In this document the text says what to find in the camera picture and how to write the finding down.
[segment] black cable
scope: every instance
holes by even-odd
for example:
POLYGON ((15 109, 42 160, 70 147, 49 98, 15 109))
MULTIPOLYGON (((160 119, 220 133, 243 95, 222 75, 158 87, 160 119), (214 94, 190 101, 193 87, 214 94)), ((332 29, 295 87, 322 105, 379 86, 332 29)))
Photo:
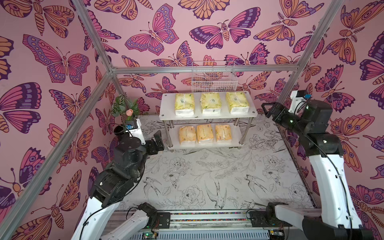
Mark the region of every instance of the black cable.
POLYGON ((307 136, 307 135, 305 135, 306 136, 306 138, 308 139, 308 140, 310 140, 312 143, 313 143, 313 145, 315 145, 327 158, 328 158, 328 160, 331 162, 331 164, 333 165, 333 167, 335 168, 335 170, 336 170, 336 173, 337 173, 337 175, 339 176, 339 179, 340 179, 340 182, 341 182, 341 185, 343 186, 343 189, 344 189, 344 195, 345 195, 345 203, 346 203, 346 205, 347 205, 347 213, 348 213, 348 217, 349 217, 349 223, 350 223, 350 225, 351 225, 351 230, 350 230, 350 233, 349 233, 349 240, 351 240, 352 239, 352 217, 351 217, 351 213, 349 212, 349 206, 348 206, 348 195, 347 195, 347 190, 346 190, 346 188, 345 188, 345 186, 344 186, 344 183, 343 183, 343 180, 341 179, 341 175, 340 175, 340 173, 339 173, 339 171, 337 170, 337 168, 336 168, 336 166, 335 166, 335 164, 332 162, 332 160, 328 157, 328 155, 309 137, 309 136, 307 136))
POLYGON ((144 171, 145 171, 145 164, 144 164, 144 167, 143 167, 143 173, 141 174, 140 176, 140 179, 139 181, 137 182, 137 184, 129 191, 127 192, 124 196, 122 196, 121 198, 119 198, 118 200, 114 201, 113 203, 109 204, 108 206, 105 206, 99 210, 97 210, 96 212, 92 213, 91 215, 89 215, 89 217, 87 218, 87 220, 85 220, 85 222, 83 223, 83 227, 81 228, 81 232, 80 232, 80 237, 79 237, 79 240, 81 240, 81 236, 83 235, 83 230, 84 230, 84 227, 88 224, 88 220, 91 218, 91 216, 93 216, 94 214, 100 212, 101 210, 111 206, 112 204, 115 204, 117 202, 120 202, 123 198, 125 198, 126 195, 130 194, 140 183, 141 179, 143 178, 143 175, 144 175, 144 171))
POLYGON ((137 207, 131 207, 130 209, 128 209, 128 212, 127 212, 127 215, 125 216, 125 219, 128 220, 128 213, 131 209, 138 209, 137 207))

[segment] floor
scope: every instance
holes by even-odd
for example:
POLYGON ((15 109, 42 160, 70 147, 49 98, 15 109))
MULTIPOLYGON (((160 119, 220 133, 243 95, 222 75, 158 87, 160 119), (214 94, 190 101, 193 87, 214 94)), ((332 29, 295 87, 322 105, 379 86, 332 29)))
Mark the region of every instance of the floor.
MULTIPOLYGON (((141 116, 145 139, 164 125, 158 116, 141 116)), ((174 121, 231 122, 234 119, 174 121)), ((247 119, 240 119, 242 131, 247 119)), ((241 149, 166 149, 146 162, 139 186, 119 210, 148 202, 158 210, 259 209, 268 202, 312 208, 312 202, 276 125, 259 115, 241 149)))

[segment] bird drawing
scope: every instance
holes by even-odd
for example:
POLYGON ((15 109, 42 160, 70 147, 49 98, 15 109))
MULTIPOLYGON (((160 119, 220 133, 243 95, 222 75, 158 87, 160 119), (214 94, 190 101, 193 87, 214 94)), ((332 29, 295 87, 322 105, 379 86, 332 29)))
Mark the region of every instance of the bird drawing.
POLYGON ((261 190, 263 190, 263 192, 265 192, 265 193, 266 193, 266 191, 268 191, 265 187, 263 187, 263 185, 261 185, 261 184, 259 184, 259 183, 257 182, 257 179, 260 180, 260 181, 265 182, 263 179, 260 179, 260 178, 258 178, 258 177, 255 177, 255 176, 252 176, 252 175, 249 175, 249 174, 247 174, 247 176, 244 177, 244 179, 249 181, 249 182, 248 182, 248 187, 251 189, 251 191, 252 191, 257 197, 259 197, 259 196, 258 196, 257 193, 256 193, 255 185, 258 186, 258 187, 259 187, 261 190))
POLYGON ((151 177, 147 177, 146 180, 143 181, 143 183, 146 183, 146 185, 144 186, 144 193, 145 193, 145 196, 148 198, 148 192, 149 192, 149 189, 152 188, 156 195, 159 196, 157 194, 157 192, 160 193, 159 189, 157 189, 157 187, 154 185, 154 183, 157 182, 161 185, 161 183, 159 181, 157 181, 156 179, 153 179, 151 177))
POLYGON ((209 199, 212 202, 216 202, 215 209, 223 209, 225 205, 225 200, 227 199, 227 189, 225 188, 225 194, 224 194, 224 197, 222 197, 220 194, 220 183, 217 182, 216 184, 215 182, 215 186, 216 186, 216 194, 213 194, 210 192, 210 190, 208 190, 207 184, 205 184, 205 189, 207 190, 209 199))

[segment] shelf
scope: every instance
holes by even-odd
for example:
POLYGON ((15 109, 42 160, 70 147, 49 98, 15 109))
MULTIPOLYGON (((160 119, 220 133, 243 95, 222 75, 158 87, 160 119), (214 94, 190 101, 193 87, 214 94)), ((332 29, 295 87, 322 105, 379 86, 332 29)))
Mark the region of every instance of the shelf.
POLYGON ((214 131, 214 141, 211 143, 196 143, 195 144, 183 144, 180 145, 179 141, 179 129, 181 126, 194 126, 195 130, 197 125, 201 124, 175 124, 174 128, 169 128, 169 136, 172 140, 173 147, 169 149, 189 149, 189 148, 214 148, 214 147, 239 147, 239 141, 241 139, 241 132, 239 126, 234 126, 233 122, 226 122, 231 127, 232 142, 216 142, 215 125, 219 123, 211 123, 212 130, 214 131))
POLYGON ((195 114, 188 116, 188 117, 182 117, 177 116, 175 114, 175 96, 176 93, 166 93, 163 94, 162 100, 161 100, 161 107, 160 107, 160 114, 159 118, 160 120, 188 120, 188 119, 217 119, 217 118, 252 118, 257 117, 257 111, 255 108, 255 105, 253 104, 252 98, 249 95, 249 92, 244 91, 248 103, 249 103, 249 111, 246 114, 230 114, 227 101, 225 100, 225 93, 226 92, 219 92, 220 98, 221 98, 221 113, 215 113, 215 114, 202 114, 201 105, 200 105, 200 97, 201 93, 193 93, 195 97, 195 114))

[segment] butterfly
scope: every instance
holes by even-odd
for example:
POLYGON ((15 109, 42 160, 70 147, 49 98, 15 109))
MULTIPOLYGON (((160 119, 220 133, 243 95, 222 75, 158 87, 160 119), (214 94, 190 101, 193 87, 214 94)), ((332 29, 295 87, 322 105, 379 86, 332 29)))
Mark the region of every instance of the butterfly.
POLYGON ((285 136, 290 146, 295 146, 295 148, 297 148, 297 156, 300 156, 303 160, 307 159, 304 147, 299 143, 299 136, 296 133, 288 130, 285 130, 285 136))
MULTIPOLYGON (((260 99, 261 101, 265 101, 267 103, 276 102, 278 97, 280 96, 281 91, 283 90, 285 86, 285 78, 279 78, 275 84, 274 90, 270 89, 270 93, 262 93, 255 96, 255 99, 260 99)), ((299 89, 299 83, 295 84, 293 86, 293 91, 296 91, 299 89)), ((284 105, 286 107, 290 107, 291 105, 291 99, 289 97, 286 98, 284 105)))
POLYGON ((161 87, 161 85, 159 83, 156 83, 156 85, 159 88, 151 88, 153 91, 156 91, 156 92, 145 94, 147 97, 157 98, 157 99, 161 100, 163 93, 178 93, 178 91, 175 90, 176 89, 175 85, 173 85, 169 81, 169 78, 167 78, 167 77, 163 77, 163 80, 162 80, 163 87, 161 87))
MULTIPOLYGON (((119 53, 116 49, 114 49, 113 47, 106 44, 108 42, 108 40, 106 40, 106 38, 108 38, 108 39, 120 39, 121 37, 119 35, 116 35, 115 33, 112 33, 111 31, 108 31, 106 29, 102 29, 103 27, 101 26, 101 24, 99 23, 99 21, 95 17, 93 11, 87 10, 87 12, 88 12, 89 17, 92 20, 93 26, 94 26, 97 34, 99 35, 99 38, 100 38, 102 46, 104 47, 104 50, 107 52, 110 52, 110 53, 119 53)), ((79 16, 79 20, 80 20, 81 26, 83 27, 84 33, 85 33, 84 50, 88 50, 90 46, 92 46, 92 48, 94 48, 93 42, 92 42, 91 38, 89 37, 88 31, 86 30, 82 20, 80 19, 80 16, 79 16)), ((99 59, 99 54, 97 53, 97 51, 95 49, 96 62, 98 61, 98 59, 99 59)))
POLYGON ((89 199, 89 197, 91 196, 91 189, 92 189, 92 186, 93 186, 93 184, 95 183, 95 181, 96 181, 96 177, 97 177, 98 175, 99 175, 99 171, 97 170, 97 168, 92 167, 92 168, 91 168, 91 172, 89 173, 89 178, 88 178, 88 188, 87 188, 87 190, 88 190, 88 196, 85 196, 85 202, 84 202, 84 204, 83 204, 83 210, 82 210, 82 212, 81 212, 81 214, 80 214, 79 220, 78 220, 77 223, 76 223, 76 227, 75 227, 75 229, 76 229, 77 226, 79 225, 80 220, 81 220, 81 218, 83 217, 83 214, 84 214, 84 212, 85 212, 85 209, 87 208, 88 199, 89 199))
POLYGON ((27 34, 24 34, 23 44, 32 51, 36 61, 48 66, 47 70, 53 83, 63 83, 65 75, 69 75, 73 84, 81 85, 81 74, 87 72, 87 67, 90 64, 87 56, 77 53, 67 59, 66 55, 61 54, 63 55, 61 58, 59 53, 48 43, 27 34))
POLYGON ((362 225, 372 231, 374 239, 382 240, 375 222, 379 226, 383 226, 383 222, 381 222, 376 214, 383 214, 384 209, 382 207, 369 207, 367 204, 376 205, 384 202, 384 189, 369 189, 362 185, 357 185, 356 190, 351 186, 348 186, 348 188, 351 193, 353 206, 361 219, 362 225))
POLYGON ((155 59, 151 62, 159 67, 192 66, 194 63, 191 55, 192 52, 189 48, 188 42, 184 41, 177 50, 176 57, 173 54, 173 57, 169 57, 171 59, 155 59))
POLYGON ((16 232, 12 235, 11 239, 47 239, 51 232, 52 219, 55 220, 55 223, 59 228, 64 229, 64 217, 61 214, 60 210, 68 212, 72 211, 74 208, 77 207, 80 202, 81 195, 79 192, 80 181, 81 170, 77 171, 71 178, 70 182, 64 190, 59 205, 56 205, 56 200, 55 204, 53 204, 50 208, 39 208, 51 210, 52 212, 50 214, 36 218, 30 222, 21 225, 16 229, 16 232))
POLYGON ((383 1, 369 3, 361 11, 359 8, 356 8, 353 9, 350 13, 346 12, 346 7, 344 5, 341 9, 341 23, 345 27, 351 30, 355 30, 353 32, 347 29, 341 30, 339 34, 346 38, 340 38, 331 42, 325 47, 322 54, 326 53, 328 50, 331 50, 334 55, 339 54, 339 59, 341 61, 349 63, 350 65, 354 65, 356 63, 355 48, 353 47, 353 44, 348 37, 351 37, 354 42, 357 42, 358 39, 354 33, 359 33, 362 31, 365 27, 360 26, 374 18, 382 10, 384 10, 383 1))
POLYGON ((290 41, 289 45, 292 46, 295 42, 295 34, 287 26, 296 26, 298 22, 289 18, 303 18, 310 16, 320 10, 323 5, 324 3, 321 3, 314 8, 310 8, 308 7, 308 3, 306 3, 305 1, 299 3, 299 0, 280 0, 281 9, 287 19, 284 19, 283 14, 278 12, 277 15, 279 17, 279 20, 273 22, 272 25, 277 25, 280 23, 283 24, 273 26, 262 32, 259 32, 253 38, 263 41, 271 41, 275 38, 277 39, 277 41, 283 41, 287 39, 290 41))
POLYGON ((137 107, 139 108, 140 114, 143 114, 143 112, 149 111, 149 105, 145 104, 143 98, 137 99, 137 107))
MULTIPOLYGON (((143 4, 144 7, 153 10, 151 3, 148 0, 138 0, 138 2, 143 4)), ((134 20, 137 17, 138 13, 135 0, 97 0, 94 3, 94 7, 100 11, 112 13, 120 13, 124 10, 124 12, 122 12, 121 14, 121 17, 126 20, 134 20)))
POLYGON ((297 64, 300 60, 300 55, 294 57, 293 59, 291 56, 288 56, 290 60, 288 60, 286 57, 283 55, 276 55, 273 60, 275 61, 276 64, 297 64))
POLYGON ((9 56, 9 53, 13 50, 13 41, 0 36, 0 80, 8 79, 8 74, 11 71, 11 65, 8 64, 5 56, 9 56))
POLYGON ((181 0, 178 5, 191 10, 196 18, 201 20, 210 19, 214 11, 222 10, 229 5, 230 0, 181 0))
POLYGON ((300 167, 300 169, 301 169, 301 172, 302 172, 303 175, 304 175, 304 178, 306 178, 306 177, 308 176, 308 173, 309 173, 307 167, 305 167, 305 168, 300 167))
MULTIPOLYGON (((365 81, 371 78, 376 78, 372 83, 373 85, 377 85, 380 83, 384 83, 384 32, 381 33, 375 42, 373 43, 371 49, 368 52, 368 56, 372 57, 379 62, 374 60, 365 59, 360 63, 360 69, 362 69, 362 74, 360 80, 365 81)), ((374 99, 378 102, 378 107, 384 109, 384 84, 373 90, 369 94, 369 98, 374 99)))
POLYGON ((75 118, 76 114, 80 111, 80 109, 84 106, 85 101, 89 98, 91 95, 91 87, 86 87, 81 91, 79 98, 76 97, 71 98, 68 95, 66 95, 63 92, 60 92, 59 90, 49 90, 51 93, 51 96, 55 99, 56 105, 61 109, 64 110, 65 118, 68 121, 67 126, 72 122, 72 120, 75 118))
POLYGON ((113 151, 114 148, 117 147, 119 144, 119 139, 117 137, 114 137, 112 139, 112 142, 110 142, 109 146, 105 147, 97 147, 92 150, 91 157, 96 160, 96 162, 101 162, 101 166, 103 167, 103 170, 108 165, 110 161, 112 161, 115 157, 113 151))
POLYGON ((271 74, 271 71, 264 71, 257 75, 254 79, 252 79, 249 84, 247 84, 248 79, 245 83, 242 84, 242 86, 237 86, 236 91, 248 91, 249 94, 251 94, 251 91, 249 88, 252 88, 254 90, 261 90, 265 88, 266 86, 266 80, 271 74))
POLYGON ((23 83, 8 90, 0 98, 0 110, 14 110, 0 114, 0 130, 9 132, 8 122, 22 133, 28 133, 33 123, 40 121, 40 114, 20 109, 38 109, 40 107, 41 89, 37 83, 23 83))
POLYGON ((335 92, 337 90, 344 89, 336 89, 336 87, 342 83, 341 81, 338 85, 336 85, 337 81, 341 77, 341 74, 343 73, 343 68, 343 65, 336 65, 335 68, 328 69, 325 76, 322 77, 315 86, 317 92, 326 91, 326 93, 321 95, 322 98, 327 97, 324 102, 331 105, 333 109, 339 111, 340 113, 345 109, 345 107, 350 107, 355 101, 355 98, 349 94, 335 92))
MULTIPOLYGON (((121 56, 125 65, 128 68, 138 68, 140 67, 139 63, 136 62, 133 59, 130 59, 126 56, 121 56)), ((125 74, 125 78, 119 78, 120 84, 123 86, 131 86, 133 88, 141 88, 143 93, 146 92, 145 86, 140 83, 138 80, 143 81, 143 77, 152 77, 155 76, 157 73, 135 73, 135 74, 125 74)))
POLYGON ((225 20, 223 23, 218 23, 221 24, 221 28, 211 25, 200 26, 192 29, 189 35, 201 44, 209 40, 205 45, 207 49, 222 48, 223 37, 226 41, 229 41, 229 35, 231 35, 235 43, 239 43, 243 38, 248 38, 251 35, 251 31, 242 28, 253 28, 259 16, 260 8, 250 8, 235 16, 228 26, 225 24, 228 20, 225 20))
MULTIPOLYGON (((96 82, 99 84, 103 76, 101 75, 101 72, 99 70, 99 67, 96 66, 96 82)), ((100 101, 103 96, 105 95, 105 98, 109 98, 109 103, 112 105, 113 104, 113 99, 115 99, 115 93, 116 93, 116 88, 113 83, 108 83, 107 87, 104 90, 104 93, 100 96, 99 100, 100 101)))
MULTIPOLYGON (((248 54, 247 52, 247 57, 244 58, 242 54, 240 56, 244 59, 242 60, 239 57, 236 57, 234 55, 226 55, 224 58, 224 61, 226 61, 225 65, 263 65, 266 64, 267 56, 269 54, 268 50, 266 49, 266 46, 262 43, 259 43, 256 45, 256 47, 253 49, 251 52, 251 55, 249 55, 249 60, 248 60, 248 54)), ((236 72, 236 76, 240 77, 244 74, 244 72, 236 72)))
POLYGON ((347 142, 352 144, 350 139, 359 139, 358 137, 350 136, 366 129, 374 121, 374 119, 375 118, 371 117, 369 114, 364 116, 359 114, 357 116, 353 115, 352 117, 346 118, 345 120, 341 118, 335 119, 334 121, 331 120, 331 131, 341 140, 341 147, 344 151, 344 162, 354 171, 361 172, 361 164, 355 151, 353 151, 352 147, 347 142))
POLYGON ((311 63, 311 59, 307 62, 307 64, 305 65, 305 68, 303 70, 303 73, 301 74, 301 76, 304 76, 304 82, 308 82, 310 79, 311 79, 311 76, 314 76, 318 73, 320 73, 321 71, 321 67, 320 66, 311 66, 312 64, 314 63, 311 63))
POLYGON ((99 127, 101 127, 101 131, 103 132, 103 135, 107 134, 109 131, 109 134, 113 133, 112 126, 115 124, 115 117, 112 116, 111 110, 107 112, 104 109, 104 114, 98 109, 95 108, 96 116, 99 119, 99 127))
MULTIPOLYGON (((40 150, 36 150, 36 148, 30 147, 24 154, 24 157, 20 164, 18 182, 16 182, 15 172, 13 171, 13 168, 11 168, 11 171, 13 173, 13 182, 7 182, 3 178, 0 178, 0 180, 12 184, 13 191, 17 193, 17 196, 20 196, 24 191, 24 188, 31 181, 31 179, 36 174, 37 170, 39 170, 44 161, 45 157, 42 157, 40 155, 40 150)), ((43 189, 40 191, 39 195, 43 195, 46 191, 50 189, 51 179, 52 178, 49 177, 48 181, 46 182, 43 189)), ((11 209, 15 201, 16 198, 12 190, 10 188, 0 186, 0 222, 2 222, 5 215, 11 209)))
POLYGON ((164 51, 163 41, 168 44, 174 43, 179 37, 172 29, 175 20, 172 17, 173 8, 168 4, 162 5, 155 13, 152 20, 152 29, 149 34, 137 34, 130 37, 125 46, 129 49, 136 49, 140 52, 149 50, 160 55, 164 51))
MULTIPOLYGON (((373 148, 375 148, 381 152, 384 152, 384 136, 381 136, 381 137, 378 136, 378 137, 374 138, 371 136, 363 135, 363 137, 366 137, 369 140, 371 140, 371 142, 372 142, 371 146, 373 148)), ((377 156, 377 158, 384 159, 384 156, 377 156)), ((378 166, 376 168, 376 171, 377 171, 377 175, 374 177, 371 177, 371 179, 379 179, 381 177, 384 177, 384 164, 378 166)))
POLYGON ((59 37, 66 38, 68 36, 68 30, 65 26, 68 26, 74 18, 74 13, 71 9, 63 6, 46 6, 42 7, 40 5, 42 1, 31 0, 11 0, 11 1, 0 1, 1 6, 11 15, 19 18, 27 17, 33 9, 35 13, 36 27, 40 32, 40 35, 43 35, 44 32, 44 18, 42 14, 44 13, 45 19, 48 22, 49 26, 59 37))

